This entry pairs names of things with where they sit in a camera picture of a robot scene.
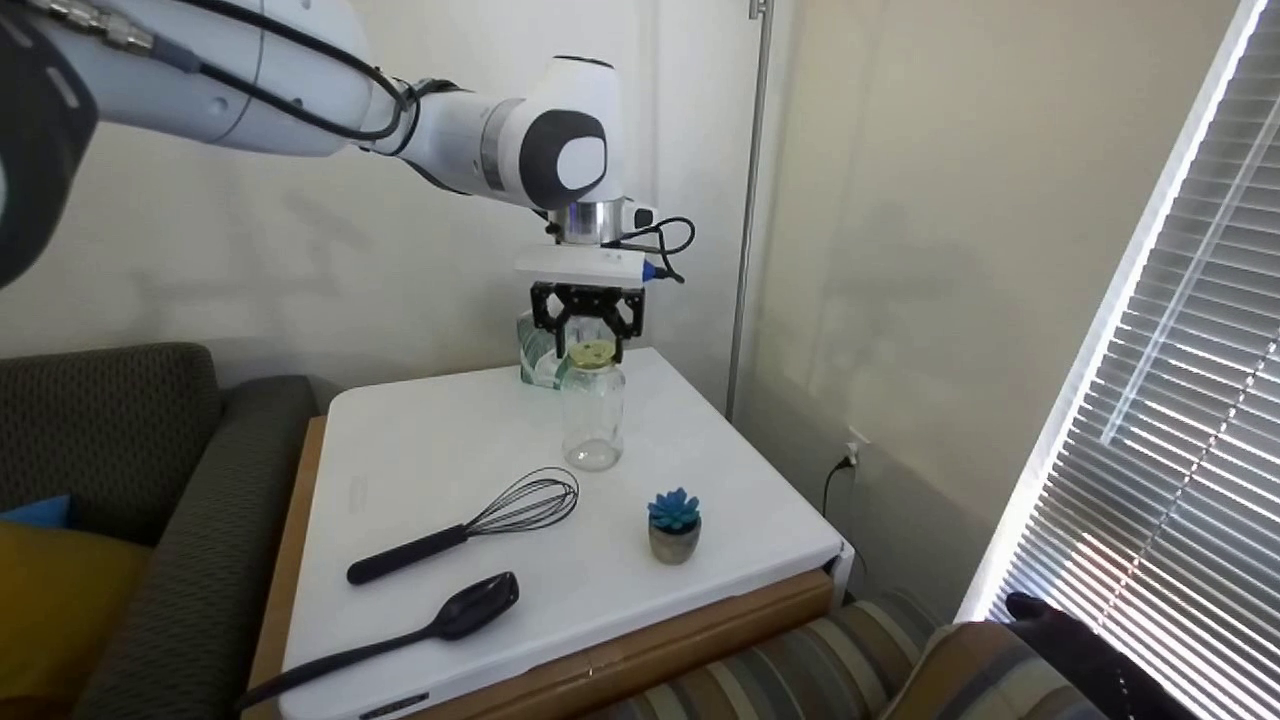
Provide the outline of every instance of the clear glass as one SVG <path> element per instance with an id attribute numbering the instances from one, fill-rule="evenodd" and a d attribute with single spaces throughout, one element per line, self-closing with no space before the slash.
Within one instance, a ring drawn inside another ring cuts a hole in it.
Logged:
<path id="1" fill-rule="evenodd" d="M 580 470 L 610 470 L 625 454 L 625 369 L 564 369 L 559 431 L 564 461 Z"/>

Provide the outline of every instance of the white wall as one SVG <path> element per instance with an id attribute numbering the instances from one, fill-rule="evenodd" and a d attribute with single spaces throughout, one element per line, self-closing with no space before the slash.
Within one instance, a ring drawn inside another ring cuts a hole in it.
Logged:
<path id="1" fill-rule="evenodd" d="M 803 0 L 745 431 L 937 618 L 986 553 L 1229 0 Z"/>
<path id="2" fill-rule="evenodd" d="M 654 338 L 722 403 L 756 77 L 745 0 L 360 0 L 402 77 L 519 92 L 556 53 L 616 60 L 632 186 L 697 215 Z M 0 292 L 0 355 L 209 338 L 223 374 L 339 382 L 511 362 L 531 212 L 455 200 L 372 155 L 273 161 L 100 128 L 53 250 Z"/>

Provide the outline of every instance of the striped fabric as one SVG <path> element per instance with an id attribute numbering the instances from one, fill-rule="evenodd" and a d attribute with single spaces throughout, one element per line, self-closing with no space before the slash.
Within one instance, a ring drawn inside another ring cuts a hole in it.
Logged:
<path id="1" fill-rule="evenodd" d="M 883 598 L 860 598 L 750 653 L 724 655 L 611 706 L 601 720 L 785 720 L 878 716 L 913 674 L 929 627 Z"/>
<path id="2" fill-rule="evenodd" d="M 883 712 L 883 720 L 918 716 L 1102 720 L 1104 712 L 1004 623 L 952 623 Z"/>

